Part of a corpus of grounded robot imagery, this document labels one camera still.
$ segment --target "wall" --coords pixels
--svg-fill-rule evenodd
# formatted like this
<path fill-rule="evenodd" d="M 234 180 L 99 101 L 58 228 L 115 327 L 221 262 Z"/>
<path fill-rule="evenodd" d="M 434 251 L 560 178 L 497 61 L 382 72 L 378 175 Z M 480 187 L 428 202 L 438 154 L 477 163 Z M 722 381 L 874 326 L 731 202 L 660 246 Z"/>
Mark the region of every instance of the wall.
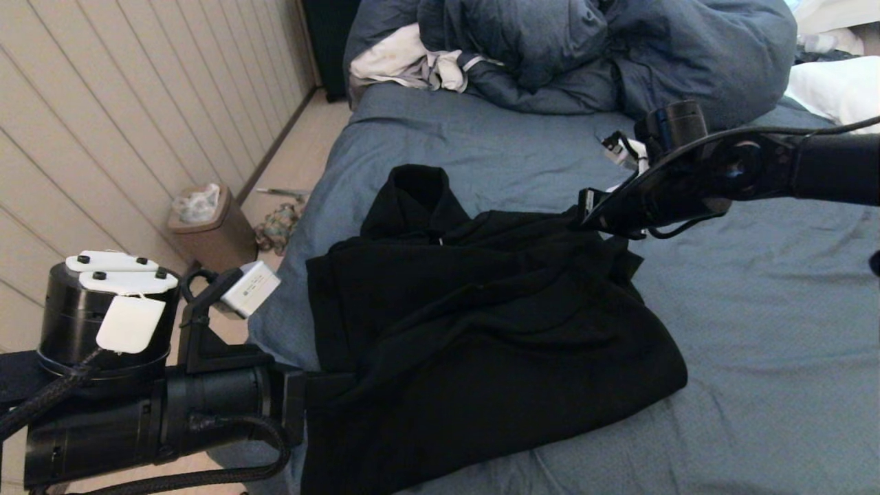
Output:
<path fill-rule="evenodd" d="M 66 255 L 185 269 L 172 196 L 252 175 L 314 86 L 302 25 L 287 0 L 0 4 L 0 351 L 37 344 Z"/>

